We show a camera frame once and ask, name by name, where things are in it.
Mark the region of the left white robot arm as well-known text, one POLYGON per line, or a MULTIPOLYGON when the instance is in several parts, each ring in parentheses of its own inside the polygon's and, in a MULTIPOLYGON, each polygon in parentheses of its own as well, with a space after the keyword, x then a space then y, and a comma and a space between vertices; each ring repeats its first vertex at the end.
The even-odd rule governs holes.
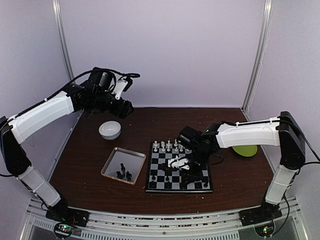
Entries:
POLYGON ((122 94, 130 88, 133 78, 128 75, 115 79, 108 73, 92 74, 81 84, 67 83, 52 96, 29 109, 0 120, 0 150, 10 175, 20 180, 31 192, 52 208, 61 222, 72 218, 60 193, 36 170, 25 152, 25 145, 34 135, 61 118, 77 112, 110 113, 124 119, 134 108, 122 94))

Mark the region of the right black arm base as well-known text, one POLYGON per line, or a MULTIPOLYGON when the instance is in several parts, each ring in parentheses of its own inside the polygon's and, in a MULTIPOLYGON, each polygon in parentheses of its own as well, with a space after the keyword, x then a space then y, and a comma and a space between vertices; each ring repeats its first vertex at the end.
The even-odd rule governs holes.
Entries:
POLYGON ((242 226, 254 226, 255 233, 262 238, 268 238, 274 235, 276 232, 274 220, 281 216, 281 210, 267 210, 261 206, 239 212, 242 226))

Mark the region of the black bishop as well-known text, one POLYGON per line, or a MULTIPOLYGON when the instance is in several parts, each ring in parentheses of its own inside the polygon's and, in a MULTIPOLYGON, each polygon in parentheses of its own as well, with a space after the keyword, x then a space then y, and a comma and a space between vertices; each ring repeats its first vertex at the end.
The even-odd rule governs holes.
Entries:
POLYGON ((171 182, 166 182, 165 183, 165 188, 166 189, 171 189, 172 188, 172 183, 171 182))

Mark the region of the black rook corner piece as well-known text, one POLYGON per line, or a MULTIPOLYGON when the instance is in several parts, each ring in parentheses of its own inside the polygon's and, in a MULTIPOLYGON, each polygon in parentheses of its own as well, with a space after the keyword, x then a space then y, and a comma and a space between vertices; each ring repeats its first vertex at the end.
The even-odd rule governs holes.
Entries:
POLYGON ((151 188, 151 189, 155 188, 155 182, 154 181, 151 181, 149 183, 149 188, 151 188))

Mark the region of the wooden tray with mirror base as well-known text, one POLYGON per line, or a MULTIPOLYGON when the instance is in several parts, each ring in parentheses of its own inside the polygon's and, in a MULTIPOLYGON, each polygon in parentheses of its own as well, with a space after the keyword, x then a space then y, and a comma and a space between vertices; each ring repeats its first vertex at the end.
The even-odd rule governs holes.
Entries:
POLYGON ((100 174, 116 181, 135 185, 146 158, 144 153, 115 147, 100 174))

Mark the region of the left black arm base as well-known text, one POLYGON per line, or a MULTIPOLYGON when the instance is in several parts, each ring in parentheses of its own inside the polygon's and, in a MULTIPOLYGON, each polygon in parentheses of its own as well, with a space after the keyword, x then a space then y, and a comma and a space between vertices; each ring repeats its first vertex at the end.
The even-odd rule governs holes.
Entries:
POLYGON ((60 216, 53 210, 47 210, 45 217, 56 221, 54 235, 61 240, 69 238, 73 233, 87 226, 90 213, 85 210, 68 208, 66 216, 60 216))

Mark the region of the black knight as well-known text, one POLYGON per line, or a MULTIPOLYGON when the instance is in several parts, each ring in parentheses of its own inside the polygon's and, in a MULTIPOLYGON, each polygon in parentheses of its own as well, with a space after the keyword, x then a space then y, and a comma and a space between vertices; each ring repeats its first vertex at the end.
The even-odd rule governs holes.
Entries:
POLYGON ((200 182, 195 183, 195 188, 196 189, 201 189, 202 188, 202 184, 200 182))

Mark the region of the black and grey chessboard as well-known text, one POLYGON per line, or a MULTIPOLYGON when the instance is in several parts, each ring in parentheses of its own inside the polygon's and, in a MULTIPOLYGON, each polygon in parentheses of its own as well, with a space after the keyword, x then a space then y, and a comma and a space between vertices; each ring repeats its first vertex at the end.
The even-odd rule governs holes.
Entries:
POLYGON ((204 165, 190 173, 186 155, 192 151, 175 143, 150 143, 145 192, 147 193, 213 193, 211 171, 204 165))

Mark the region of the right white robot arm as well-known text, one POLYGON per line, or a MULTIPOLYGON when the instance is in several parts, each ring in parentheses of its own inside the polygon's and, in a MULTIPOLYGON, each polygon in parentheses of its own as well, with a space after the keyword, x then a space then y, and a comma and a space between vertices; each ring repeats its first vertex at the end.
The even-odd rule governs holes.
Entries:
POLYGON ((264 204, 256 210, 259 220, 268 220, 291 186, 298 170, 306 162, 306 140, 297 121, 288 111, 279 116, 247 122, 217 122, 199 131, 185 126, 177 142, 191 152, 167 161, 169 169, 183 169, 195 175, 207 164, 209 157, 220 149, 261 146, 274 168, 273 179, 266 190, 264 204))

